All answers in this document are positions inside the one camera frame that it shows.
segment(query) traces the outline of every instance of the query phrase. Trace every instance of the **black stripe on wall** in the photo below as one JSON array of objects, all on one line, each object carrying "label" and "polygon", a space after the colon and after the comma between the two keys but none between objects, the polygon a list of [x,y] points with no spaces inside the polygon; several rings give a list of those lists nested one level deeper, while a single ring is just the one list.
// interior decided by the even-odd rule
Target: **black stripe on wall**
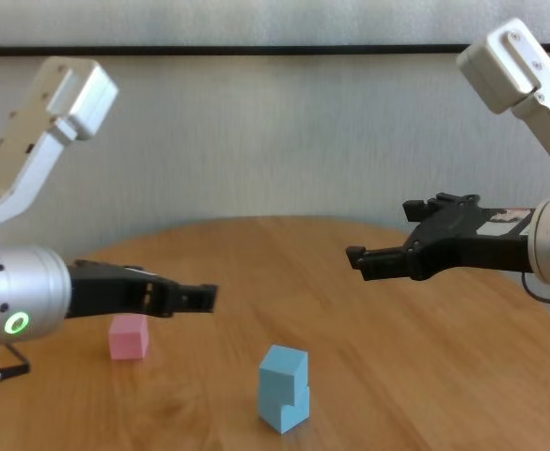
[{"label": "black stripe on wall", "polygon": [[[459,54],[467,44],[298,46],[0,47],[0,56],[219,56],[316,54]],[[550,53],[550,44],[542,47]]]}]

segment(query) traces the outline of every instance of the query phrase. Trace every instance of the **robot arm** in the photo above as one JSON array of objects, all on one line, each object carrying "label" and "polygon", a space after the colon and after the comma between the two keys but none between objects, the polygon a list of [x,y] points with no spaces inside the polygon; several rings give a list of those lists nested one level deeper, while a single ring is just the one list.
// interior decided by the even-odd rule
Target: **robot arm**
[{"label": "robot arm", "polygon": [[[0,224],[32,204],[67,145],[95,135],[117,94],[94,61],[54,57],[44,63],[0,139]],[[38,246],[0,246],[0,345],[21,362],[0,368],[0,381],[30,369],[13,343],[45,336],[66,318],[211,313],[216,291],[212,285],[180,285],[138,267],[88,261],[67,266],[54,251]]]},{"label": "robot arm", "polygon": [[95,135],[118,88],[95,61],[49,58],[0,139],[0,224],[26,211],[63,149]]},{"label": "robot arm", "polygon": [[[550,57],[513,19],[457,58],[469,83],[494,113],[511,109],[550,155]],[[346,250],[365,280],[426,280],[454,267],[534,272],[550,284],[550,199],[536,209],[482,209],[476,195],[439,194],[404,203],[420,223],[401,247]]]}]

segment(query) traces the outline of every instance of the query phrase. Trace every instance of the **toy block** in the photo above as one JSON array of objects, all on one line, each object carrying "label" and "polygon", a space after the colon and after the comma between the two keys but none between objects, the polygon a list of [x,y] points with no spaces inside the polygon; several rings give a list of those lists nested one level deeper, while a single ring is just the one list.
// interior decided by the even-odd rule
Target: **toy block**
[{"label": "toy block", "polygon": [[272,346],[259,366],[259,396],[279,406],[296,406],[307,386],[307,352]]},{"label": "toy block", "polygon": [[295,406],[279,405],[269,398],[259,398],[259,416],[280,434],[295,428],[310,416],[310,387],[299,396]]},{"label": "toy block", "polygon": [[147,354],[149,330],[145,315],[116,315],[109,328],[112,360],[140,360]]}]

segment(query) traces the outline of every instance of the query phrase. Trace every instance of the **green led light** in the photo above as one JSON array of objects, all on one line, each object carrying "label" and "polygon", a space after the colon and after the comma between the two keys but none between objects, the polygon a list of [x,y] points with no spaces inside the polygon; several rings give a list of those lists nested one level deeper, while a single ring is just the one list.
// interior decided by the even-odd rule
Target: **green led light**
[{"label": "green led light", "polygon": [[14,313],[5,322],[5,333],[10,335],[19,334],[26,328],[28,322],[30,322],[30,317],[27,313]]}]

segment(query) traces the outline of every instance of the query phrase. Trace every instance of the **wooden table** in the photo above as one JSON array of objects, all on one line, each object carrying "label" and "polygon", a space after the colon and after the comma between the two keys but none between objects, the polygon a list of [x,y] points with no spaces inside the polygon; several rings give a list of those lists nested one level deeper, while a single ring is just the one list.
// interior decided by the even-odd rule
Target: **wooden table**
[{"label": "wooden table", "polygon": [[[400,233],[334,220],[206,222],[90,258],[221,286],[214,315],[150,319],[142,362],[111,362],[111,317],[20,349],[0,385],[0,451],[550,450],[550,315],[501,275],[364,282],[348,245]],[[311,417],[257,416],[272,344],[309,352]]]}]

